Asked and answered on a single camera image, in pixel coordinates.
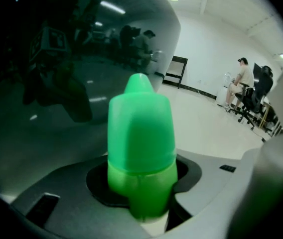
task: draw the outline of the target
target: shorts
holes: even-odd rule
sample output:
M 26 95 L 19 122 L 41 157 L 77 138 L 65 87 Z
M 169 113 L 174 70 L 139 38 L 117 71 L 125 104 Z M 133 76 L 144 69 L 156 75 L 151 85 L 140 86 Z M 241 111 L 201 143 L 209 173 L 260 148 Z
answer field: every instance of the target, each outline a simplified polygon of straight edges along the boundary
M 243 91 L 241 86 L 236 86 L 233 83 L 229 85 L 229 90 L 232 96 L 236 93 L 241 93 Z

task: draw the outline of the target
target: baseball cap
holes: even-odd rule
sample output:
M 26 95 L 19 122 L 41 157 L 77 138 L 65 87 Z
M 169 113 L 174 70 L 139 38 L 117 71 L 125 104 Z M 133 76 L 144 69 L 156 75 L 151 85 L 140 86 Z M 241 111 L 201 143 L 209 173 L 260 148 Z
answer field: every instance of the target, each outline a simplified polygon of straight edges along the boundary
M 150 34 L 150 35 L 152 35 L 153 37 L 155 37 L 156 35 L 154 34 L 154 32 L 153 31 L 151 31 L 151 30 L 147 30 L 147 31 L 145 31 L 144 32 L 144 34 Z
M 240 58 L 238 59 L 238 62 L 243 61 L 246 65 L 248 64 L 248 60 L 246 58 Z

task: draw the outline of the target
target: man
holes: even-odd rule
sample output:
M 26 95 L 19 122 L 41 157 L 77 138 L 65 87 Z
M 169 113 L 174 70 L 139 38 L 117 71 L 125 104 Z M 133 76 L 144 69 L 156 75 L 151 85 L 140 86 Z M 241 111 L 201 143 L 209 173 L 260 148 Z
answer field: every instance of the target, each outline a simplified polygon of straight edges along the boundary
M 143 34 L 137 36 L 133 41 L 133 46 L 137 49 L 137 55 L 142 59 L 141 67 L 145 69 L 151 61 L 149 51 L 149 40 L 156 35 L 151 30 L 145 31 Z
M 234 81 L 231 83 L 228 88 L 227 97 L 226 97 L 226 105 L 225 109 L 230 108 L 233 99 L 235 98 L 236 93 L 241 93 L 243 91 L 243 86 L 240 83 L 244 83 L 249 85 L 249 87 L 253 87 L 253 74 L 248 65 L 248 61 L 246 58 L 241 58 L 238 60 L 240 63 L 240 72 Z M 237 100 L 235 109 L 239 106 L 240 101 Z

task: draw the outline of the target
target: white floor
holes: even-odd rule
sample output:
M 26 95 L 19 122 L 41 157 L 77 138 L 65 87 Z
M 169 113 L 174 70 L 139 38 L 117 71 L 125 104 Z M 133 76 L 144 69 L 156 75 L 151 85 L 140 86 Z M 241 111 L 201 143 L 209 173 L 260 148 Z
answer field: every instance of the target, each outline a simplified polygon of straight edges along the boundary
M 265 140 L 270 138 L 257 126 L 251 131 L 246 119 L 239 123 L 239 115 L 227 113 L 212 98 L 165 84 L 158 93 L 170 100 L 176 147 L 179 149 L 241 159 L 247 150 L 262 146 L 262 137 Z

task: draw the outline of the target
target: office chair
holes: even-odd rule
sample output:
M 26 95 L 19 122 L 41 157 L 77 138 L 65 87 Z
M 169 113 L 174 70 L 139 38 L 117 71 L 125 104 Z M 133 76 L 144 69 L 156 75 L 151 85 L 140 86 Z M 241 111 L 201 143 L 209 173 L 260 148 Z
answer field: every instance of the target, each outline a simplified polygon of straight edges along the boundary
M 237 93 L 236 97 L 244 104 L 242 111 L 235 109 L 230 109 L 228 112 L 234 112 L 235 114 L 241 114 L 241 118 L 238 119 L 238 122 L 241 122 L 243 117 L 248 120 L 248 124 L 252 125 L 251 130 L 255 128 L 255 125 L 249 118 L 249 112 L 258 114 L 262 110 L 262 101 L 264 97 L 270 91 L 273 80 L 271 74 L 267 73 L 267 70 L 260 76 L 259 82 L 255 85 L 255 90 L 249 88 L 249 85 L 240 83 L 243 86 L 242 93 Z

